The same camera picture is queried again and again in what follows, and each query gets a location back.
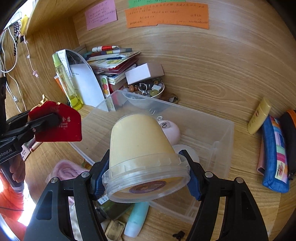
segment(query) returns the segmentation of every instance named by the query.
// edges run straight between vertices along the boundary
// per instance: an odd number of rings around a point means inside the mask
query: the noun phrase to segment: book
[[[114,54],[106,54],[106,55],[99,55],[99,56],[94,56],[90,57],[87,62],[91,64],[94,61],[99,61],[99,60],[120,60],[120,59],[126,59],[131,56],[136,55],[138,52],[128,52],[128,53],[114,53]]]
[[[96,75],[96,79],[99,81],[100,86],[102,88],[102,92],[104,94],[104,97],[107,98],[111,93],[107,81],[107,76],[105,75]]]
[[[112,74],[112,73],[102,73],[102,75],[105,75],[108,77],[108,82],[112,85],[115,85],[119,81],[121,81],[123,78],[126,77],[126,72],[134,69],[136,67],[136,64],[133,64],[131,67],[127,68],[123,73],[121,74]]]
[[[132,48],[125,48],[125,49],[113,49],[109,51],[101,51],[101,52],[96,52],[96,53],[91,53],[86,56],[86,60],[90,57],[94,56],[100,56],[100,55],[108,55],[108,54],[114,54],[114,53],[126,53],[126,52],[131,52]]]
[[[119,82],[118,82],[117,84],[115,84],[115,85],[112,85],[112,84],[109,83],[110,93],[112,94],[112,93],[113,93],[114,91],[116,91],[116,90],[121,90],[121,89],[123,89],[123,88],[124,88],[123,85],[124,85],[125,83],[127,83],[126,78],[123,78],[121,81],[119,81]]]
[[[117,66],[116,68],[113,69],[104,69],[101,68],[100,70],[103,70],[104,72],[108,72],[108,73],[113,73],[113,74],[121,74],[123,73],[127,68],[131,67],[134,63],[136,63],[138,61],[138,59],[135,58],[131,58],[127,61],[125,61],[124,63],[122,63],[121,65]]]
[[[140,52],[130,52],[129,55],[127,56],[127,58],[125,59],[110,59],[110,60],[106,60],[106,59],[102,59],[102,60],[97,60],[97,61],[92,61],[89,62],[89,65],[91,67],[98,67],[103,69],[119,69],[124,62],[128,61],[129,59],[131,59],[132,57],[135,57],[136,55],[140,54]]]

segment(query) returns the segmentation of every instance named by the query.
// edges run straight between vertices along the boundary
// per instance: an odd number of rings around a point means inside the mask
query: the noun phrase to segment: light blue tube
[[[147,216],[149,202],[137,202],[126,224],[124,234],[135,238],[140,233]]]

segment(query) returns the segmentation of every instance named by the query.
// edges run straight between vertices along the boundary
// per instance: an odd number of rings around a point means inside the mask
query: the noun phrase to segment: orange sleeve
[[[16,193],[5,176],[0,173],[0,179],[3,184],[3,191],[0,193],[0,207],[11,208],[15,210],[23,210],[24,208],[24,194]],[[0,213],[4,214],[8,218],[17,221],[22,215],[22,211],[12,211],[4,208],[0,208]]]
[[[18,221],[12,220],[5,215],[2,215],[6,224],[10,227],[11,231],[18,237],[20,241],[24,240],[27,227]]]

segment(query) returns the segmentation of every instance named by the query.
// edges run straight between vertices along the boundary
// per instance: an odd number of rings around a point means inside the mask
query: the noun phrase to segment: transparent lid
[[[190,166],[186,158],[174,153],[137,157],[119,163],[103,176],[110,200],[135,203],[169,195],[189,181]]]

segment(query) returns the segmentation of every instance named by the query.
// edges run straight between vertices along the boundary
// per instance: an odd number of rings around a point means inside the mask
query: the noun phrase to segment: orange sticky note
[[[173,24],[209,29],[207,4],[164,2],[129,8],[125,12],[128,28]]]

